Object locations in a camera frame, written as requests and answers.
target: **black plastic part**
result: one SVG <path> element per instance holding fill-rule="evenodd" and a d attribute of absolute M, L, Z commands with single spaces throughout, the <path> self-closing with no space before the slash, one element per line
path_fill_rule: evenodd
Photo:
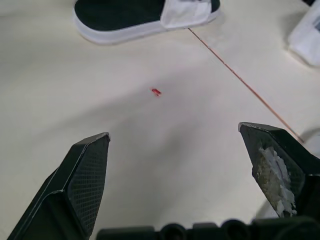
<path fill-rule="evenodd" d="M 176 223 L 164 226 L 159 235 L 161 240 L 187 240 L 186 229 Z"/>
<path fill-rule="evenodd" d="M 85 240 L 104 191 L 109 135 L 74 144 L 43 185 L 8 240 Z"/>
<path fill-rule="evenodd" d="M 250 240 L 251 233 L 247 225 L 239 220 L 226 221 L 222 226 L 227 240 Z"/>
<path fill-rule="evenodd" d="M 157 240 L 155 229 L 151 226 L 127 227 L 100 230 L 97 240 Z"/>
<path fill-rule="evenodd" d="M 284 129 L 242 122 L 239 131 L 251 159 L 252 175 L 274 210 L 277 211 L 279 200 L 288 198 L 282 195 L 283 189 L 294 195 L 291 211 L 285 209 L 280 217 L 304 215 L 320 221 L 320 159 Z M 262 153 L 266 150 L 274 154 L 271 161 Z"/>
<path fill-rule="evenodd" d="M 319 236 L 320 225 L 312 218 L 300 216 L 255 220 L 251 225 L 246 225 L 238 220 L 226 221 L 221 227 L 217 227 L 214 223 L 198 223 L 188 230 L 178 224 L 169 224 L 159 232 L 155 232 L 152 227 L 104 229 L 98 233 L 96 239 L 315 240 L 320 239 Z"/>

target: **white floor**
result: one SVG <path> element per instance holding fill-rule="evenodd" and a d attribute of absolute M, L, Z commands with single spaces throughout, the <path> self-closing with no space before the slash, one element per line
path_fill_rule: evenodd
<path fill-rule="evenodd" d="M 193 30 L 294 131 L 319 127 L 320 71 L 292 58 L 284 42 L 289 17 L 297 20 L 307 7 L 299 0 L 241 2 L 223 1 L 223 16 Z M 107 182 L 92 239 L 106 227 L 191 227 L 256 215 L 265 197 L 238 123 L 284 125 L 188 29 L 97 46 L 76 33 L 72 0 L 6 6 L 0 239 L 70 146 L 106 131 Z"/>

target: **white plastic bag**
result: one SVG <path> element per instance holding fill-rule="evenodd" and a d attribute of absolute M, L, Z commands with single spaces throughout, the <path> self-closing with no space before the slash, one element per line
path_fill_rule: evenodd
<path fill-rule="evenodd" d="M 211 0 L 165 0 L 161 24 L 166 29 L 185 28 L 206 23 Z"/>
<path fill-rule="evenodd" d="M 320 0 L 313 3 L 290 34 L 288 42 L 289 48 L 308 64 L 320 66 Z"/>

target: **red object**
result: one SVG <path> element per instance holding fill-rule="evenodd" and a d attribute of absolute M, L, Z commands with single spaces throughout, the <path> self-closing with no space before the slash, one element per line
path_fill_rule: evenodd
<path fill-rule="evenodd" d="M 154 93 L 155 96 L 160 97 L 162 92 L 160 92 L 158 89 L 156 88 L 152 88 L 151 91 Z"/>

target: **black slide sandal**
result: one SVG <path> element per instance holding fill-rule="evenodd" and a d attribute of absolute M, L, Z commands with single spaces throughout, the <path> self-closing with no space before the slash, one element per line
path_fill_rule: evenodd
<path fill-rule="evenodd" d="M 169 31 L 160 21 L 164 5 L 165 0 L 78 0 L 74 21 L 85 39 L 96 44 L 116 44 Z M 219 7 L 219 0 L 211 0 L 206 23 L 217 17 Z"/>

